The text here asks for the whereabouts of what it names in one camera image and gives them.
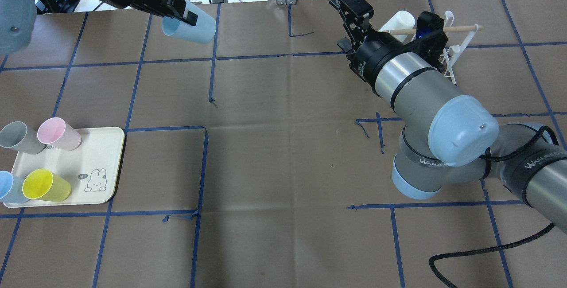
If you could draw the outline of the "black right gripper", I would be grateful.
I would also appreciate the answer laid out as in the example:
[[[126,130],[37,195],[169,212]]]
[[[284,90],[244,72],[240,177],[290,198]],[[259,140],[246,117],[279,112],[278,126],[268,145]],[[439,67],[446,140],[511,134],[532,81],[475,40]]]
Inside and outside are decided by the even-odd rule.
[[[370,25],[374,8],[366,0],[329,0],[343,21],[347,37],[338,41],[350,69],[364,82],[376,84],[385,64],[401,53],[401,42],[387,32]]]

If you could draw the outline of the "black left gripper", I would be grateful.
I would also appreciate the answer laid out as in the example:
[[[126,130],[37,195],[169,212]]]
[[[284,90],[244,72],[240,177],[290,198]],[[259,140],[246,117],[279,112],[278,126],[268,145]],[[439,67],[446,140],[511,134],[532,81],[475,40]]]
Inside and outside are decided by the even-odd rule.
[[[132,8],[160,17],[176,18],[196,26],[198,15],[186,9],[186,0],[133,0]]]

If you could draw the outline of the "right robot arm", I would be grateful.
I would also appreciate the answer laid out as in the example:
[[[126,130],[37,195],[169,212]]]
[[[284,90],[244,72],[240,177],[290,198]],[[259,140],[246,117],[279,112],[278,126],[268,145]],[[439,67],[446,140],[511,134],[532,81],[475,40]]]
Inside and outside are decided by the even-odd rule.
[[[498,121],[476,98],[445,78],[445,21],[417,19],[416,38],[403,44],[370,25],[366,0],[330,0],[348,37],[338,46],[350,69],[405,122],[392,180],[405,196],[425,200],[448,184],[497,178],[527,206],[567,229],[566,151],[538,123]]]

